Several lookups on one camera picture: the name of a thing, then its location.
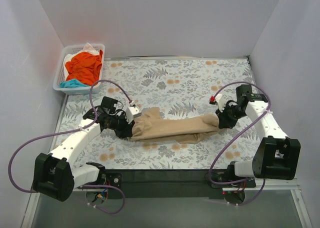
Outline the beige t shirt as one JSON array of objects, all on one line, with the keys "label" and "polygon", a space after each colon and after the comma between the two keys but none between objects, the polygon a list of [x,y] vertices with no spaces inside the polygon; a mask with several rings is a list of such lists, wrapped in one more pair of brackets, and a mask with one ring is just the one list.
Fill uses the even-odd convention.
[{"label": "beige t shirt", "polygon": [[134,119],[131,141],[196,144],[218,133],[219,119],[205,114],[185,119],[162,119],[160,109],[152,107]]}]

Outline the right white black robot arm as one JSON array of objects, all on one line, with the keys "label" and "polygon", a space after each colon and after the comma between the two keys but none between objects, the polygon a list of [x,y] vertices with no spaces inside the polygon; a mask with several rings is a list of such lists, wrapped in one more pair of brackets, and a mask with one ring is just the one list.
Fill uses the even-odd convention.
[{"label": "right white black robot arm", "polygon": [[271,101],[264,93],[254,93],[252,85],[241,84],[235,89],[236,100],[216,94],[209,100],[217,104],[219,129],[233,128],[239,119],[252,121],[260,144],[252,160],[230,164],[233,178],[292,180],[296,175],[301,144],[290,138],[278,125],[270,110]]}]

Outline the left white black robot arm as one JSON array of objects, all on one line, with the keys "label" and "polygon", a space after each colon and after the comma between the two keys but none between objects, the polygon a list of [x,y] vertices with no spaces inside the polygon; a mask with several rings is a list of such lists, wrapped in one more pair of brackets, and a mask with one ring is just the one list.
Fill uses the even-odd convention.
[{"label": "left white black robot arm", "polygon": [[132,137],[134,119],[141,109],[131,103],[125,110],[118,108],[120,101],[103,97],[101,104],[87,111],[72,133],[50,153],[41,153],[35,159],[32,189],[58,201],[67,200],[73,189],[84,185],[105,185],[105,167],[87,162],[78,168],[73,165],[86,146],[103,130],[113,130],[118,138]]}]

